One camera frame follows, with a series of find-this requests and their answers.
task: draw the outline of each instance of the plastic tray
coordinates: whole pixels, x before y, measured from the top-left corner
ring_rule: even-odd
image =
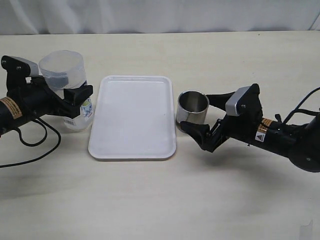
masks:
[[[172,83],[112,75],[101,84],[88,146],[96,159],[166,159],[176,151]]]

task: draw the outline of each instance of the clear plastic cup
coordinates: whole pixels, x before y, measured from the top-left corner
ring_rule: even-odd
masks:
[[[54,51],[40,60],[39,68],[49,88],[62,99],[63,89],[76,89],[87,84],[84,58],[78,52]],[[92,102],[88,98],[80,107],[79,116],[74,119],[63,117],[63,120],[69,129],[81,131],[91,125],[93,117]]]

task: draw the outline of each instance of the stainless steel cup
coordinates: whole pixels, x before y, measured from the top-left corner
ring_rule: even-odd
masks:
[[[178,97],[175,121],[181,131],[180,122],[203,124],[209,107],[208,97],[194,90],[185,91]]]

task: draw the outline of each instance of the warning sticker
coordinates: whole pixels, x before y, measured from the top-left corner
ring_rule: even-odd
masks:
[[[10,97],[5,97],[0,99],[0,102],[2,102],[10,111],[12,114],[13,119],[18,119],[22,117],[22,111],[20,110],[18,104],[16,104],[15,101],[13,101]]]
[[[268,127],[271,125],[273,121],[267,118],[263,118],[262,119],[262,124],[259,125],[256,133],[255,133],[255,140],[259,141],[259,142],[264,142],[265,141],[265,137],[266,137],[266,133],[268,130]]]

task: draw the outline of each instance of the white wall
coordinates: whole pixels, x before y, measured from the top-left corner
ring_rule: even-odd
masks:
[[[320,30],[320,0],[0,0],[0,34]]]

